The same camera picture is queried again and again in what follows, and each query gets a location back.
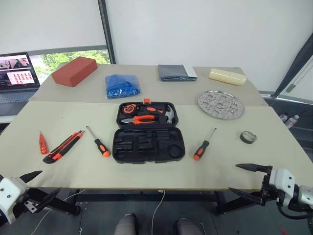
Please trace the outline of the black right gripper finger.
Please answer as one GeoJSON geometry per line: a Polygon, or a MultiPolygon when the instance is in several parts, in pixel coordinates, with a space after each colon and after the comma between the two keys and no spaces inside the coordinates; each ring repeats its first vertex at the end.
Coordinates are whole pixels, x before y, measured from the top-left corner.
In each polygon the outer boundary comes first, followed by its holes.
{"type": "Polygon", "coordinates": [[[258,165],[258,164],[236,164],[236,167],[239,167],[244,170],[252,171],[252,172],[264,172],[267,173],[268,166],[258,165]]]}
{"type": "Polygon", "coordinates": [[[242,190],[239,190],[239,189],[235,189],[235,188],[229,188],[233,193],[237,194],[238,196],[246,199],[246,200],[249,200],[255,204],[259,204],[261,205],[263,203],[263,200],[262,200],[262,194],[260,191],[255,191],[255,192],[252,192],[252,193],[248,193],[248,192],[245,192],[245,191],[242,191],[242,190]]]}

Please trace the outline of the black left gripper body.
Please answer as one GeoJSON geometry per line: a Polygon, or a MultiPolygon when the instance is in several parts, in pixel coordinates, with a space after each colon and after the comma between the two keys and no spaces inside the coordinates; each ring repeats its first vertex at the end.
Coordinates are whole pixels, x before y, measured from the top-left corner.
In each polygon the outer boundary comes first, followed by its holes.
{"type": "Polygon", "coordinates": [[[13,215],[15,216],[15,218],[20,217],[23,213],[26,213],[28,211],[31,213],[35,213],[38,210],[38,200],[35,199],[36,194],[36,189],[30,189],[29,191],[20,195],[17,198],[13,207],[13,215]]]}

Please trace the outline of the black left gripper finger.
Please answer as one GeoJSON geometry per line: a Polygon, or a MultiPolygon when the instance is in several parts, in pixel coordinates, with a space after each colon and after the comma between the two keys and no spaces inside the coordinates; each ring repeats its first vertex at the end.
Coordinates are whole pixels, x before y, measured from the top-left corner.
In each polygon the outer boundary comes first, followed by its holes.
{"type": "Polygon", "coordinates": [[[24,175],[20,176],[20,179],[23,182],[28,183],[28,182],[33,180],[35,177],[37,177],[41,173],[42,173],[42,170],[33,171],[33,172],[30,172],[30,173],[27,173],[27,174],[24,174],[24,175]]]}
{"type": "Polygon", "coordinates": [[[36,212],[39,212],[42,209],[44,209],[48,205],[48,203],[50,203],[57,196],[60,190],[61,188],[57,188],[53,192],[45,196],[43,200],[36,206],[36,209],[37,209],[36,212]]]}

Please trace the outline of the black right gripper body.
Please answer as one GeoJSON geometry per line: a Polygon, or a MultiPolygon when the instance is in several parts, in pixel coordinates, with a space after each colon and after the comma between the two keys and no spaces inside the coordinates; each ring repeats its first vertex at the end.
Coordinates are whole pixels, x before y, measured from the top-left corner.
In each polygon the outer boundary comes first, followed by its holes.
{"type": "Polygon", "coordinates": [[[276,188],[274,179],[276,170],[273,166],[263,166],[259,167],[260,172],[264,172],[265,176],[263,177],[262,186],[261,186],[261,206],[265,206],[268,200],[276,200],[277,206],[282,206],[282,193],[276,188]]]}

